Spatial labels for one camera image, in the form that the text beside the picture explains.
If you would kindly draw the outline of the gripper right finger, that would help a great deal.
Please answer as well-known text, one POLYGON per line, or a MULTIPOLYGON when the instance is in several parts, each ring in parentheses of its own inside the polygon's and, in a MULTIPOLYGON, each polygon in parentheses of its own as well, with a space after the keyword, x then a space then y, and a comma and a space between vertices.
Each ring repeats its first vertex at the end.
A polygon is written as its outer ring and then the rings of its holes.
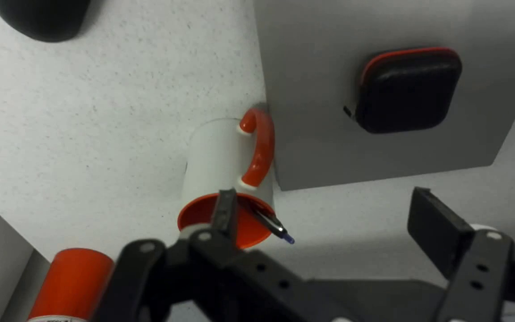
POLYGON ((474 229, 429 188, 415 187, 407 231, 447 280, 435 322, 500 322, 515 302, 515 241, 474 229))

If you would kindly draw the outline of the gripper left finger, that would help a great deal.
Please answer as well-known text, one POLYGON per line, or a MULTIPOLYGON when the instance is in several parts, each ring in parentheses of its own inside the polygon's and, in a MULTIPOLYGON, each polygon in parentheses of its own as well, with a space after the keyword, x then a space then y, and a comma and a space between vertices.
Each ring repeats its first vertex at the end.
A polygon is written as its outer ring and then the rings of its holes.
POLYGON ((222 190, 209 225, 166 247, 123 247, 91 322, 165 322, 193 301, 213 322, 335 322, 344 309, 260 251, 236 246, 237 193, 222 190))

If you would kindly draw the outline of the black pen with blue tip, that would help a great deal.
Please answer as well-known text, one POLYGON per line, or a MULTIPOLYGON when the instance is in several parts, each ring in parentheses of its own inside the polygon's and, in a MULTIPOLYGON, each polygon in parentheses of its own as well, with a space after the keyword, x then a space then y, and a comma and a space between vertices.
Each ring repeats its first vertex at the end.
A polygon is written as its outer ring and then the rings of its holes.
POLYGON ((285 226, 276 218, 276 216, 270 216, 261 210, 257 206, 249 206, 249 210, 252 216, 260 222, 266 229, 268 229, 274 236, 285 240, 287 243, 294 245, 295 239, 290 236, 285 226))

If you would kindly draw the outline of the orange cylindrical can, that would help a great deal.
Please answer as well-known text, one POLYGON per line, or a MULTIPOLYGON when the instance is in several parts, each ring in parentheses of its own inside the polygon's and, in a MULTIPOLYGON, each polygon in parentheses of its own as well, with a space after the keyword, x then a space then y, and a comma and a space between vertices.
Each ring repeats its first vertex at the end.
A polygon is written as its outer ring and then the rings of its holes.
POLYGON ((113 265, 110 257, 92 249, 58 252, 26 322, 90 322, 113 265))

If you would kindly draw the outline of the black square case red trim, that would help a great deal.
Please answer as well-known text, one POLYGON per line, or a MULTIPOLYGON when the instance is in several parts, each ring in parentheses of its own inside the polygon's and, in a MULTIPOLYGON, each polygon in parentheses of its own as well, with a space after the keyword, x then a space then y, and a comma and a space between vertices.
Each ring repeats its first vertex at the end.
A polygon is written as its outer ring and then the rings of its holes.
POLYGON ((427 130, 441 124, 462 73, 448 47, 385 51, 366 61, 343 112, 370 134, 427 130))

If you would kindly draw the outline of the grey flat board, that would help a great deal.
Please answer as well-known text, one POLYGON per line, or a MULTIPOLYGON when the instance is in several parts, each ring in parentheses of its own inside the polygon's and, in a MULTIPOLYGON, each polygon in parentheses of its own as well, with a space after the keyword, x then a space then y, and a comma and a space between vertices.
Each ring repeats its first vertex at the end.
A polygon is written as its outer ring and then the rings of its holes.
POLYGON ((255 0, 282 191, 487 166, 515 120, 515 0, 255 0), (372 53, 447 45, 464 63, 447 120, 369 134, 348 118, 372 53))

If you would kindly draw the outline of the black round object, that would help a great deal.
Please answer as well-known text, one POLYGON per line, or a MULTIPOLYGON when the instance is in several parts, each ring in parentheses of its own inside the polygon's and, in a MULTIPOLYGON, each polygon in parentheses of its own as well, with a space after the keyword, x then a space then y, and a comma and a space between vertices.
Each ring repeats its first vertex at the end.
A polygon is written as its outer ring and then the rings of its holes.
POLYGON ((41 42, 78 35, 92 0, 0 0, 0 17, 19 33, 41 42))

